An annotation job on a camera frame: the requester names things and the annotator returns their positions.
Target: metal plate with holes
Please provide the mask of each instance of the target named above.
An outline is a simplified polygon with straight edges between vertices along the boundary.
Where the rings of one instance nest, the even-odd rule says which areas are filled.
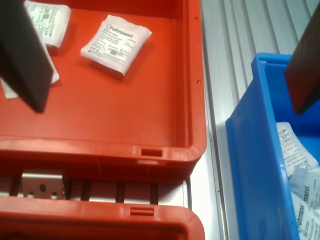
[[[26,171],[22,174],[24,197],[42,199],[64,199],[63,175],[56,171]]]

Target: orange crate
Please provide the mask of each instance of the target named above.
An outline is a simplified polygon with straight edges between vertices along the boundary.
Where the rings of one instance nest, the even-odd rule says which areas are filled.
[[[0,239],[204,240],[189,209],[0,196]]]
[[[42,0],[71,8],[43,114],[0,96],[0,174],[180,182],[206,148],[199,0]],[[108,14],[152,31],[124,77],[80,50]]]

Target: silver metal surface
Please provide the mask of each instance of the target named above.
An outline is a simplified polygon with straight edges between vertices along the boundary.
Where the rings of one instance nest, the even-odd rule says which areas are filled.
[[[80,201],[82,196],[82,190],[84,187],[84,180],[72,179],[70,184],[69,199]]]
[[[150,184],[129,183],[124,186],[124,203],[126,204],[150,204]]]
[[[13,177],[0,176],[0,196],[9,196]]]
[[[292,54],[318,2],[202,0],[208,126],[214,148],[212,160],[221,239],[239,239],[225,121],[253,78],[251,61],[256,53]],[[217,238],[209,235],[206,239]]]
[[[105,180],[92,180],[89,201],[115,203],[117,184]]]
[[[26,171],[21,176],[23,196],[27,198],[64,199],[63,175],[57,171]]]
[[[185,203],[186,182],[179,184],[159,184],[158,185],[158,204],[167,206],[188,207],[188,199]]]

